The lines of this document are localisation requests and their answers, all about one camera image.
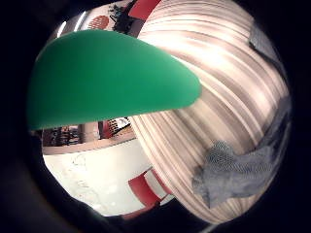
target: red object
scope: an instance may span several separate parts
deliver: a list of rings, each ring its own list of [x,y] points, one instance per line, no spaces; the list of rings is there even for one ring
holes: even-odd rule
[[[113,136],[108,120],[103,121],[103,136],[105,139],[111,138]]]
[[[137,0],[128,15],[146,21],[159,2],[160,0]]]
[[[109,18],[105,16],[95,17],[88,24],[88,29],[105,29],[108,26]]]
[[[148,186],[148,183],[146,182],[146,179],[144,177],[146,172],[144,172],[143,174],[139,175],[138,177],[128,181],[128,184],[129,184],[130,188],[132,189],[133,193],[139,199],[139,201],[145,207],[151,207],[156,202],[160,202],[161,199],[158,196],[156,196],[155,193]]]

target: white wall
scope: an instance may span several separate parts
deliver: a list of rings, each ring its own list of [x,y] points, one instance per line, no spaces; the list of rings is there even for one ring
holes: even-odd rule
[[[136,139],[101,150],[44,155],[44,159],[70,195],[103,216],[144,208],[127,183],[152,166]]]

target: gray fabric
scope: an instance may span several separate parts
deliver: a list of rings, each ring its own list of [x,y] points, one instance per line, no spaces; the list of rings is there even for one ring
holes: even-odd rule
[[[285,68],[280,60],[280,56],[268,37],[262,32],[259,26],[254,22],[251,27],[249,38],[251,47],[258,52],[264,59],[272,63],[280,74],[287,80]]]
[[[289,139],[291,99],[280,100],[279,109],[254,151],[237,155],[226,142],[217,142],[208,151],[206,163],[197,168],[193,192],[200,194],[209,208],[230,197],[258,193],[275,175]]]

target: black background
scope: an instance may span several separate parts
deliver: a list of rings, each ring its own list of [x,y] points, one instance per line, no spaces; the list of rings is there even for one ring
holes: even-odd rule
[[[248,213],[220,225],[214,232],[309,232],[310,8],[307,1],[238,2],[263,26],[283,58],[293,92],[294,124],[288,152],[272,186]],[[49,176],[40,154],[31,153],[35,145],[27,134],[24,112],[31,68],[50,34],[63,20],[106,3],[109,2],[1,2],[0,232],[112,230],[103,218],[72,200]],[[110,221],[119,224],[117,218]],[[125,228],[129,232],[197,232],[203,226],[203,222],[173,202]]]

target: gray cloth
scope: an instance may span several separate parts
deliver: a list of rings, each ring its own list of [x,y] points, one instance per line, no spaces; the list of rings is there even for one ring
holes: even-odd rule
[[[214,208],[231,197],[258,193],[275,175],[291,128],[291,99],[280,100],[272,123],[254,151],[237,155],[226,142],[217,142],[208,151],[206,163],[197,168],[192,180],[193,192]]]

